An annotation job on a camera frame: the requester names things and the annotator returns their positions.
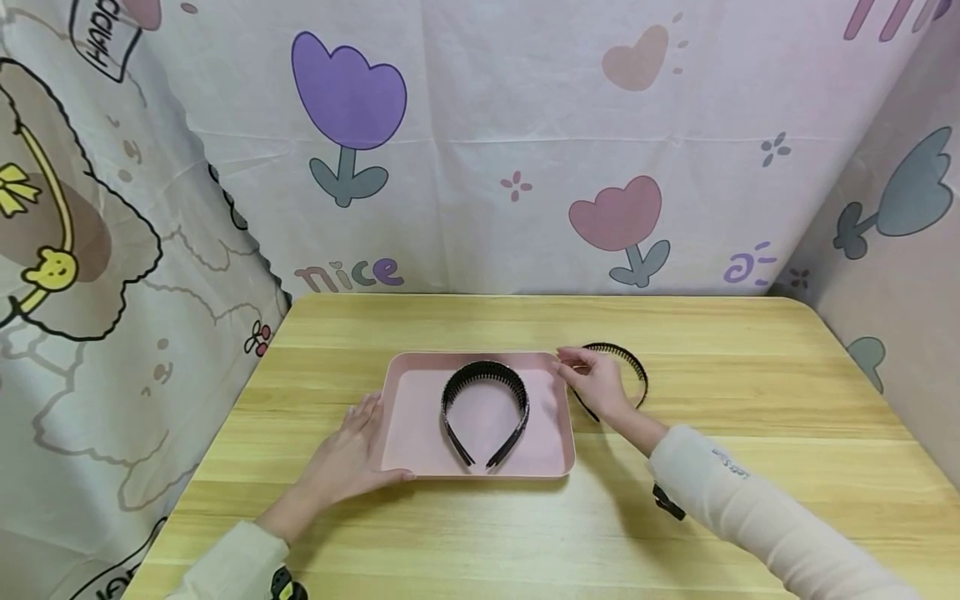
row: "wood grain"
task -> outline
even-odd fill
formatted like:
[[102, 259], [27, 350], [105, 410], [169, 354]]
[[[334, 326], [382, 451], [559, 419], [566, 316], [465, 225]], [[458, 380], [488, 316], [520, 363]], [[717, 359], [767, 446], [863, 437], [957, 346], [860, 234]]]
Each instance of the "wood grain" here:
[[[651, 414], [717, 438], [924, 598], [955, 597], [960, 496], [802, 304], [333, 294], [294, 306], [125, 597], [162, 598], [255, 518], [395, 354], [594, 341], [640, 357]], [[656, 508], [643, 458], [571, 401], [566, 480], [358, 498], [318, 520], [291, 569], [324, 599], [789, 597], [753, 557]]]

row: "cloth backdrop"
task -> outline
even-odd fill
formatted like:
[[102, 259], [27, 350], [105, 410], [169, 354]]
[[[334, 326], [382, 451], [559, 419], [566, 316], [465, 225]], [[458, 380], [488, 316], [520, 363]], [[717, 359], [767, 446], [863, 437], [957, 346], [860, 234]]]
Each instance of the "cloth backdrop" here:
[[147, 49], [114, 82], [5, 4], [0, 596], [118, 598], [285, 299]]
[[942, 457], [952, 4], [4, 3], [5, 590], [122, 593], [276, 330], [263, 259], [295, 297], [776, 281]]
[[194, 5], [145, 15], [141, 43], [295, 297], [762, 294], [944, 17], [937, 0]]
[[960, 488], [960, 11], [937, 25], [774, 293], [816, 309]]

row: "sleeve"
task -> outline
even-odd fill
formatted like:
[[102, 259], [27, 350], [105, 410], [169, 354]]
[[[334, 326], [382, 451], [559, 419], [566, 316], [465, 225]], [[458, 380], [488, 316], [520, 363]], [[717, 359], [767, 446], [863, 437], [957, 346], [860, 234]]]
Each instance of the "sleeve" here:
[[738, 465], [696, 430], [672, 427], [647, 468], [671, 501], [761, 559], [804, 599], [920, 598], [790, 496]]
[[241, 521], [190, 567], [167, 600], [269, 600], [288, 552], [283, 540]]

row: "left hand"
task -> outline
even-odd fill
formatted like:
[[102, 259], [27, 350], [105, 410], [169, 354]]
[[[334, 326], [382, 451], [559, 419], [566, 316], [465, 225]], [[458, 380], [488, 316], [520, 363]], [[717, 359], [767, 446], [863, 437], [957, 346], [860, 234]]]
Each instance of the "left hand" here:
[[351, 406], [340, 428], [313, 453], [300, 480], [267, 509], [256, 524], [290, 546], [323, 509], [347, 498], [414, 479], [414, 473], [403, 468], [380, 471], [371, 467], [371, 445], [382, 420], [379, 392], [367, 394], [359, 405]]
[[379, 392], [367, 394], [351, 406], [340, 429], [324, 440], [307, 463], [298, 486], [313, 494], [324, 506], [353, 498], [416, 477], [404, 468], [375, 470], [370, 465], [373, 439], [383, 421]]

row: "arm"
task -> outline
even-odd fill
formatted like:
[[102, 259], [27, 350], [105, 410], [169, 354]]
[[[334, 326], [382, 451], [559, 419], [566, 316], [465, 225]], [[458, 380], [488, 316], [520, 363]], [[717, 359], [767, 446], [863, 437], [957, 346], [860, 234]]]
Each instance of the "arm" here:
[[761, 559], [787, 591], [818, 600], [919, 598], [708, 438], [683, 425], [667, 428], [634, 410], [611, 358], [581, 348], [561, 348], [560, 357], [558, 374], [590, 410], [651, 459], [647, 467], [670, 499], [721, 540]]
[[368, 454], [380, 428], [380, 394], [351, 406], [333, 435], [324, 440], [300, 480], [255, 523], [240, 522], [186, 572], [180, 587], [167, 600], [265, 600], [274, 573], [289, 546], [309, 529], [326, 508], [414, 474], [370, 468]]

